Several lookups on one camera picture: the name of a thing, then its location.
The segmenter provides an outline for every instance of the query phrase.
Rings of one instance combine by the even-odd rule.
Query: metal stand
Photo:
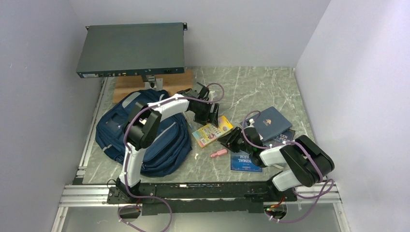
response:
[[[145,83],[145,89],[154,89],[156,91],[162,90],[162,78],[155,78],[155,76],[141,75],[143,82]]]

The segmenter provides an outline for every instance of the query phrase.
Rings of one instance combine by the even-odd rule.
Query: book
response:
[[[296,131],[288,129],[287,131],[282,132],[280,135],[275,136],[272,141],[275,143],[292,141],[295,133]]]
[[[248,125],[250,125],[249,120],[251,118],[254,120],[253,126],[259,133],[262,142],[270,141],[292,127],[292,123],[273,106],[263,110],[258,115],[248,118]]]
[[[248,153],[240,151],[238,153],[231,152],[231,171],[261,173],[262,168],[252,163]]]
[[[208,123],[194,131],[192,134],[200,147],[206,147],[219,137],[226,135],[233,127],[234,126],[228,121],[228,119],[222,115],[218,118],[218,127]]]

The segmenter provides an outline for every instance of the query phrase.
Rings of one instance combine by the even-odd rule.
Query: wooden board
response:
[[[185,70],[180,74],[155,75],[156,78],[163,78],[162,88],[167,90],[172,96],[180,90],[192,88],[192,71]],[[113,103],[120,102],[129,93],[145,89],[145,84],[141,76],[119,76],[113,95]]]

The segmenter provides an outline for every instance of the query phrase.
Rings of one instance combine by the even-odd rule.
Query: blue book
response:
[[[285,132],[282,132],[280,135],[275,136],[275,138],[273,138],[273,142],[282,143],[283,141],[285,142],[292,141],[295,133],[296,132],[294,130],[289,129]]]
[[[248,153],[240,151],[238,153],[231,152],[231,171],[261,173],[262,168],[252,163]]]
[[[255,121],[253,126],[259,133],[262,142],[271,141],[282,132],[292,127],[292,123],[287,120],[277,109],[273,106],[263,110],[259,117],[258,114],[250,117]]]

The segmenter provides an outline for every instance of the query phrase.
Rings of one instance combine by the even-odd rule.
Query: metal frame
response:
[[[83,155],[81,156],[80,164],[78,165],[79,168],[87,167],[88,165],[88,160],[91,155],[93,141],[95,139],[95,126],[98,123],[97,119],[100,118],[105,113],[100,110],[100,107],[103,102],[106,102],[107,95],[108,95],[107,89],[108,89],[108,86],[110,86],[112,82],[113,82],[113,79],[108,78],[108,77],[104,78],[102,82],[100,96],[98,97],[97,105],[94,110],[94,115],[92,117],[91,127],[89,129],[86,144],[84,146]]]
[[[339,222],[340,231],[343,232],[350,232],[349,222],[346,218],[345,210],[343,209],[342,203],[333,203],[333,207],[335,208],[335,213],[337,217],[337,221]]]
[[[315,196],[319,194],[323,183],[315,184],[308,187],[297,187],[296,191],[304,196]],[[107,185],[66,185],[59,203],[59,207],[119,207],[127,204],[107,204],[107,196],[109,189]],[[191,201],[191,198],[179,198],[183,201]],[[305,200],[298,198],[296,202],[286,202],[290,204],[311,204],[314,200]],[[266,205],[275,204],[276,202],[265,202]],[[332,190],[322,196],[318,203],[336,203],[341,204],[340,195],[335,185]]]
[[[312,187],[297,187],[296,191],[303,196],[314,196],[319,194],[324,183],[315,184]],[[121,207],[127,204],[107,204],[107,196],[109,189],[107,185],[66,185],[64,187],[61,200],[59,202],[59,210],[57,211],[56,218],[54,220],[53,229],[51,232],[61,232],[64,220],[69,207]],[[192,199],[179,199],[184,201],[191,201]],[[286,202],[286,204],[312,204],[314,200],[305,200],[298,198],[296,202]],[[276,204],[277,202],[264,202],[265,205]],[[350,232],[350,227],[346,219],[346,215],[343,210],[342,201],[340,199],[337,185],[332,190],[322,196],[318,203],[332,203],[335,208],[337,220],[342,232]]]

